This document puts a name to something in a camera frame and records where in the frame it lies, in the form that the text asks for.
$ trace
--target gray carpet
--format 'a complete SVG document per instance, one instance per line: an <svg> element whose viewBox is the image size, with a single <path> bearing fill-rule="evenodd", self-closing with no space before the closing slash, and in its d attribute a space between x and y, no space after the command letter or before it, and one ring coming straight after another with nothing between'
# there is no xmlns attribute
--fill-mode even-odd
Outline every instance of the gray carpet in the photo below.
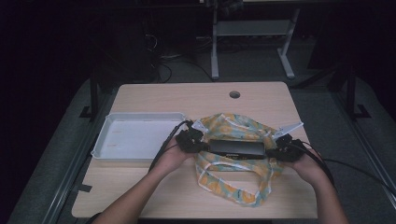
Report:
<svg viewBox="0 0 396 224"><path fill-rule="evenodd" d="M230 81L284 81L293 85L314 75L317 71L307 70L310 52L314 40L292 42L288 53L291 66L296 74L294 80L284 75L280 60L277 58L274 42L250 45L235 53L219 55L220 82ZM172 69L169 82L209 82L209 52L196 54L194 63L183 63L187 59L177 59L167 63ZM169 76L165 67L160 67L163 79ZM327 91L324 85L328 77L305 90L291 90L291 96L299 111L308 138L324 158L345 161L361 169L372 172L370 161L361 142L354 134L343 108L337 104L338 97ZM64 181L69 164L72 163L77 150L89 153L90 143L99 133L104 116L108 114L117 90L112 94L100 92L100 110L98 118L90 122L79 118L82 108L90 104L89 82L81 86L75 99L66 111L58 130L53 135L40 163L21 196L17 207L8 223L42 223L59 186ZM371 88L358 81L356 91L357 104L363 104L371 114L370 119L359 119L361 127L370 144L374 146L380 160L396 179L396 124L375 99ZM55 223L84 223L87 219L76 219L71 216L71 208L77 196L76 188L81 183L90 158L75 180ZM350 223L394 223L396 211L389 202L384 190L372 179L354 170L338 164L329 163L335 179L338 193L346 210ZM315 220L274 220L273 223L317 223Z"/></svg>

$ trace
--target wooden tabletop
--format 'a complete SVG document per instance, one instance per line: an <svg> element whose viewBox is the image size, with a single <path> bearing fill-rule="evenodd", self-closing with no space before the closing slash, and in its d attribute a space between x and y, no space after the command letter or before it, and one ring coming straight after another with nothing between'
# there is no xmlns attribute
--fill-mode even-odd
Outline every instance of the wooden tabletop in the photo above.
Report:
<svg viewBox="0 0 396 224"><path fill-rule="evenodd" d="M238 91L240 97L230 97ZM218 113L248 116L277 129L300 121L288 87L282 82L134 84L121 86L110 113L181 112L187 119ZM293 138L308 142L304 128ZM75 217L102 212L148 171L149 163L92 159L72 209ZM221 173L232 185L255 192L259 177L249 172ZM148 218L316 218L315 193L293 170L272 181L272 193L260 207L243 207L197 184L194 161L188 159L163 180L141 217Z"/></svg>

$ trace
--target person's right hand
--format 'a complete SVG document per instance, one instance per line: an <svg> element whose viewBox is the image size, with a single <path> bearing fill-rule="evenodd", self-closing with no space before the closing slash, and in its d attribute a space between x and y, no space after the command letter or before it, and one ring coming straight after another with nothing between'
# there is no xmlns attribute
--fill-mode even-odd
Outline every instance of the person's right hand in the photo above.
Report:
<svg viewBox="0 0 396 224"><path fill-rule="evenodd" d="M308 150L320 159L320 156L314 149ZM324 178L328 178L320 166L306 154L295 162L282 162L282 164L294 169L301 179L313 186L319 181L323 181Z"/></svg>

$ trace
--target patterned cloth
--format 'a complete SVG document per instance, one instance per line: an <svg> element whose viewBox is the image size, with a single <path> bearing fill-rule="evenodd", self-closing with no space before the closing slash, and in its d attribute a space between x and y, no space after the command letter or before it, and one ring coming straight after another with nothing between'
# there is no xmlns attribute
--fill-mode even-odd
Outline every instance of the patterned cloth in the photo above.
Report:
<svg viewBox="0 0 396 224"><path fill-rule="evenodd" d="M217 114L199 120L205 127L204 139L264 142L265 148L275 148L271 135L275 129L262 125L248 117L234 114ZM198 184L223 198L245 206L259 206L271 193L271 180L282 173L283 167L275 159L235 161L219 155L201 151L195 156L195 168ZM231 186L225 180L210 171L247 171L261 177L256 192Z"/></svg>

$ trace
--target hand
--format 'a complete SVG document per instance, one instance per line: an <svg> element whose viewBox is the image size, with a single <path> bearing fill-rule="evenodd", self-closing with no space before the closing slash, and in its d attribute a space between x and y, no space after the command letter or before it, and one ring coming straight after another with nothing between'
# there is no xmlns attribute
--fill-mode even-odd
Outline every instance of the hand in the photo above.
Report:
<svg viewBox="0 0 396 224"><path fill-rule="evenodd" d="M321 160L321 157L314 149L308 150ZM295 170L301 179L313 186L322 181L323 178L328 178L319 165L306 154L295 162L283 162L283 164Z"/></svg>
<svg viewBox="0 0 396 224"><path fill-rule="evenodd" d="M175 138L169 141L166 151L161 155L151 172L161 172L168 175L175 171L184 160L193 157L194 153L186 153L177 145Z"/></svg>

